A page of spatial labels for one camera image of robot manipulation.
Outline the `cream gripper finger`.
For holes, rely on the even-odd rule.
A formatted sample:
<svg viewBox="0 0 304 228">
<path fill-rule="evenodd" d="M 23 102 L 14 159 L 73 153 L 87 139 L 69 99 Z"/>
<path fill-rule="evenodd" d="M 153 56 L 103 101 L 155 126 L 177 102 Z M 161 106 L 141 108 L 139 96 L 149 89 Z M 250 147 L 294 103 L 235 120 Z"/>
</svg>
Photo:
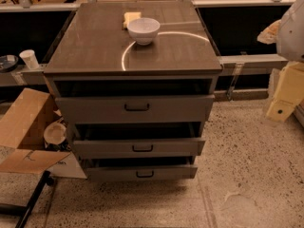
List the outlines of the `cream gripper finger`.
<svg viewBox="0 0 304 228">
<path fill-rule="evenodd" d="M 284 123 L 304 100 L 304 63 L 290 62 L 278 73 L 275 93 L 266 108 L 265 118 Z"/>
</svg>

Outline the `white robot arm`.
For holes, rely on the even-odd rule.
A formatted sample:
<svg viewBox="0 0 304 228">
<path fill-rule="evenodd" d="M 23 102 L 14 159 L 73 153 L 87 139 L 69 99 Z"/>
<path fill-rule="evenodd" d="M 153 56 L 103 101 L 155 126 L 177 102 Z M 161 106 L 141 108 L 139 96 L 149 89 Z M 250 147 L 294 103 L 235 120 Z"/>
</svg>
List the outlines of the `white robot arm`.
<svg viewBox="0 0 304 228">
<path fill-rule="evenodd" d="M 277 54 L 289 61 L 279 72 L 275 93 L 265 110 L 267 120 L 283 123 L 304 99 L 304 0 L 296 0 L 257 40 L 276 43 Z"/>
</svg>

